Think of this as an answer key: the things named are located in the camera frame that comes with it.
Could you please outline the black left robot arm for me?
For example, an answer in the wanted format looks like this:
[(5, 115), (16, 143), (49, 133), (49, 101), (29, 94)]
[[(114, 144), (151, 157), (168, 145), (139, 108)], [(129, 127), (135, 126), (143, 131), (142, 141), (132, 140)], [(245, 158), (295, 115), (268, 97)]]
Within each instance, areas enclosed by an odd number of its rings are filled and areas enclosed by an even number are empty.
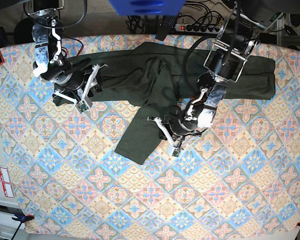
[(203, 66), (207, 69), (197, 79), (197, 90), (184, 110), (173, 107), (172, 113), (164, 119), (154, 118), (159, 127), (159, 137), (172, 146), (180, 146), (187, 136), (200, 136), (213, 124), (217, 106), (224, 98), (270, 100), (276, 93), (274, 69), (270, 64), (270, 78), (266, 83), (254, 79), (243, 81), (243, 71), (248, 59), (259, 43), (262, 24), (248, 15), (257, 10), (261, 20), (270, 24), (279, 13), (270, 11), (252, 0), (236, 0), (232, 15), (219, 29), (212, 50)]

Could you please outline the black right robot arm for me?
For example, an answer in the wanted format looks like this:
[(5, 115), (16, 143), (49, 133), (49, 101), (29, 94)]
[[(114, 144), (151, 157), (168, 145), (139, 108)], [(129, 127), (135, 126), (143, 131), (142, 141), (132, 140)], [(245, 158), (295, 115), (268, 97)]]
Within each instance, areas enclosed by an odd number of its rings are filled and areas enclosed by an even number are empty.
[(42, 86), (51, 88), (54, 98), (60, 94), (80, 100), (84, 95), (91, 98), (94, 92), (101, 92), (101, 80), (93, 73), (92, 58), (79, 53), (69, 58), (62, 45), (64, 29), (71, 26), (61, 22), (63, 4), (58, 0), (32, 0), (31, 4), (28, 7), (24, 3), (23, 11), (33, 22), (33, 75)]

